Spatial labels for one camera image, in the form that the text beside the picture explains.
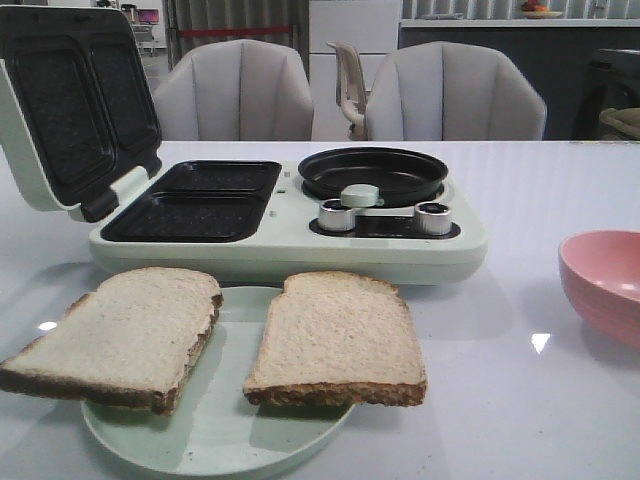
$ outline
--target sandwich maker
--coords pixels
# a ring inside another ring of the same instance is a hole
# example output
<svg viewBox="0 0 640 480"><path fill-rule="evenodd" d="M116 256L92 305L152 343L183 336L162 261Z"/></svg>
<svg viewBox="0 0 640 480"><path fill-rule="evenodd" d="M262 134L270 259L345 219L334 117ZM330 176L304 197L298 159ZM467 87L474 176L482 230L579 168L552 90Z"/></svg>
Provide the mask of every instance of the sandwich maker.
<svg viewBox="0 0 640 480"><path fill-rule="evenodd" d="M383 147L163 168L131 26L108 8L0 7L0 140L38 210L92 222L102 268L281 282L340 269L398 284L468 278L487 233L440 160Z"/></svg>

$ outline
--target frying pan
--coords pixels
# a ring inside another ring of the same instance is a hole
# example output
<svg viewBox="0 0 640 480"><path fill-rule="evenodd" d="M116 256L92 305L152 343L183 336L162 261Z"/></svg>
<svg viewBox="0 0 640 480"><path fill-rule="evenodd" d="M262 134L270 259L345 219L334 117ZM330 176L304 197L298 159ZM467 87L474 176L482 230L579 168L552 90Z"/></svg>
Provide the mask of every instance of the frying pan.
<svg viewBox="0 0 640 480"><path fill-rule="evenodd" d="M412 205L433 196L449 170L435 157L387 147L328 150L298 165L304 187L320 199L338 198L349 185L370 184L380 190L384 207Z"/></svg>

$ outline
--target black pan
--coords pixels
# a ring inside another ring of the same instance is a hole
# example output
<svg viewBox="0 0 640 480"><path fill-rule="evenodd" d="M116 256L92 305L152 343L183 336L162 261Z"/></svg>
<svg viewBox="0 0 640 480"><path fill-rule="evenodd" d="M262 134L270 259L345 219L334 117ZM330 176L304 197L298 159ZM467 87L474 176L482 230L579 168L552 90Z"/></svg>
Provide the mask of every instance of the black pan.
<svg viewBox="0 0 640 480"><path fill-rule="evenodd" d="M387 147L329 150L304 159L298 166L304 187L320 198L339 198L356 183L375 185L384 207L401 207L428 200L440 189L449 170L424 153Z"/></svg>

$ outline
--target office chair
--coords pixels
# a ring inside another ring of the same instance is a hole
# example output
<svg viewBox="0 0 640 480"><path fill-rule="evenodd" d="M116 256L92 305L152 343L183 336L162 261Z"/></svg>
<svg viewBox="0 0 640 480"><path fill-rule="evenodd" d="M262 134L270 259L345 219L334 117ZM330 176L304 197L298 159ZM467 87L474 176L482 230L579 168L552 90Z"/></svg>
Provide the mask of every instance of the office chair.
<svg viewBox="0 0 640 480"><path fill-rule="evenodd" d="M292 48L257 40L187 53L153 94L164 140L310 140L313 100Z"/></svg>
<svg viewBox="0 0 640 480"><path fill-rule="evenodd" d="M342 42L327 42L336 52L336 104L351 122L349 138L366 140L364 112L367 108L367 91L364 85L360 55L352 45Z"/></svg>
<svg viewBox="0 0 640 480"><path fill-rule="evenodd" d="M540 140L546 105L503 53L432 42L387 55L367 101L369 140Z"/></svg>

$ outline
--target sandwich maker lid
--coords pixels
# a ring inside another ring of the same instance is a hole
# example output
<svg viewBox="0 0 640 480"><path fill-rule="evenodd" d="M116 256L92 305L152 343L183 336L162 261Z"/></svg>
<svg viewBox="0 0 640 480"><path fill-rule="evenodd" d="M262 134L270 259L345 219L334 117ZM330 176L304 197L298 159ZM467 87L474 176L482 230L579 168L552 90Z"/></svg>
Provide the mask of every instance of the sandwich maker lid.
<svg viewBox="0 0 640 480"><path fill-rule="evenodd" d="M0 140L35 208L79 208L95 222L118 206L111 184L160 169L160 128L122 12L1 6L0 67Z"/></svg>

